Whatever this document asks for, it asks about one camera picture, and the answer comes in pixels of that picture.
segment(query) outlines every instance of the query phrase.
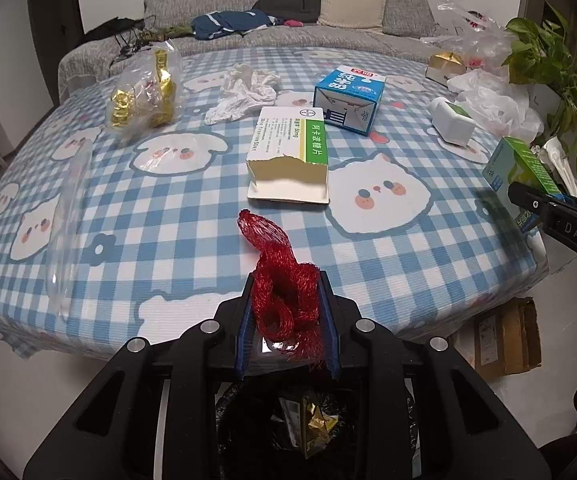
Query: blue and white tablecloth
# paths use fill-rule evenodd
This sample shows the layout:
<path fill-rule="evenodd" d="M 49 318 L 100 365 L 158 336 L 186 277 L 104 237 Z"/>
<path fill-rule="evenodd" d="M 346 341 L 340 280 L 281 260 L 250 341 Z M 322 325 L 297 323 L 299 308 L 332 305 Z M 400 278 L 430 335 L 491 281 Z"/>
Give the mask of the blue and white tablecloth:
<path fill-rule="evenodd" d="M 223 71 L 238 62 L 279 73 L 278 105 L 308 105 L 313 86 L 340 64 L 390 76 L 369 137 L 326 127 L 331 206 L 247 199 L 256 117 L 203 124 Z M 476 130 L 469 149 L 444 144 L 427 105 L 449 92 L 425 79 L 424 69 L 319 48 L 191 56 L 184 59 L 184 116 L 128 146 L 104 129 L 114 81 L 76 93 L 0 181 L 3 339 L 23 356 L 42 348 L 108 356 L 136 335 L 151 342 L 179 336 L 238 296 L 254 269 L 257 251 L 236 224 L 243 208 L 282 226 L 297 260 L 326 270 L 335 293 L 356 301 L 363 316 L 404 335 L 431 332 L 526 290 L 547 272 L 545 251 L 538 232 L 519 233 L 481 177 L 497 140 Z M 153 140 L 164 135 L 166 142 Z M 62 316 L 46 295 L 46 244 L 83 138 L 94 151 L 72 301 Z M 162 156 L 166 143 L 180 150 L 180 165 L 161 174 L 148 159 Z"/>

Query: blue clothing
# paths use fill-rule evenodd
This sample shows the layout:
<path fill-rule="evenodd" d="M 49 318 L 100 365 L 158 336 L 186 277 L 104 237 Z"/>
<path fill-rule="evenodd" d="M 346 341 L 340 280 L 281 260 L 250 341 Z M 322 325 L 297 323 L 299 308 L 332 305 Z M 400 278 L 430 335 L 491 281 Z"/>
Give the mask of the blue clothing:
<path fill-rule="evenodd" d="M 251 30 L 281 25 L 279 18 L 267 16 L 259 9 L 227 10 L 209 12 L 196 17 L 192 22 L 193 35 L 198 40 L 214 40 L 233 32 L 247 34 Z"/>

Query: red logo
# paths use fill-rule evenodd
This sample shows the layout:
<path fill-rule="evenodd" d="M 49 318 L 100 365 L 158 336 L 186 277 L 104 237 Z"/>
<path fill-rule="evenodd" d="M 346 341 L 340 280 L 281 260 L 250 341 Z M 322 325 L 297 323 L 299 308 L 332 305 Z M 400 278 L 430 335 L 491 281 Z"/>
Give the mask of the red logo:
<path fill-rule="evenodd" d="M 350 71 L 351 71 L 351 72 L 355 72 L 356 74 L 361 74 L 361 75 L 365 75 L 365 76 L 368 76 L 368 77 L 372 77 L 372 76 L 375 75 L 375 74 L 373 74 L 372 72 L 367 72 L 366 70 L 360 70 L 360 69 L 358 69 L 358 68 L 351 68 Z"/>

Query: green box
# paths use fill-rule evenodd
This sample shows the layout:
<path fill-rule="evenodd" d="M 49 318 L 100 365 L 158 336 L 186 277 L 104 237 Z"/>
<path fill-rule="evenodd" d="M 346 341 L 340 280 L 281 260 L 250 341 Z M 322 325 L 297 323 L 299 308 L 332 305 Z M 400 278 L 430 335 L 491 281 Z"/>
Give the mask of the green box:
<path fill-rule="evenodd" d="M 500 140 L 482 173 L 523 233 L 535 227 L 539 223 L 539 217 L 508 199 L 508 186 L 511 182 L 522 182 L 565 200 L 546 168 L 520 139 L 504 137 Z"/>

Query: white bottle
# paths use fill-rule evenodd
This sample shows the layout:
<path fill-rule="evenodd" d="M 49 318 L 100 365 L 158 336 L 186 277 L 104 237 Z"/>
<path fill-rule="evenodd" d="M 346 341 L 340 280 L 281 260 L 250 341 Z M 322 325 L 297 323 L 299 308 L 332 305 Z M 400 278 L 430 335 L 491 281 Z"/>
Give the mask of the white bottle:
<path fill-rule="evenodd" d="M 466 146 L 477 123 L 460 106 L 437 97 L 428 105 L 433 126 L 446 142 Z"/>

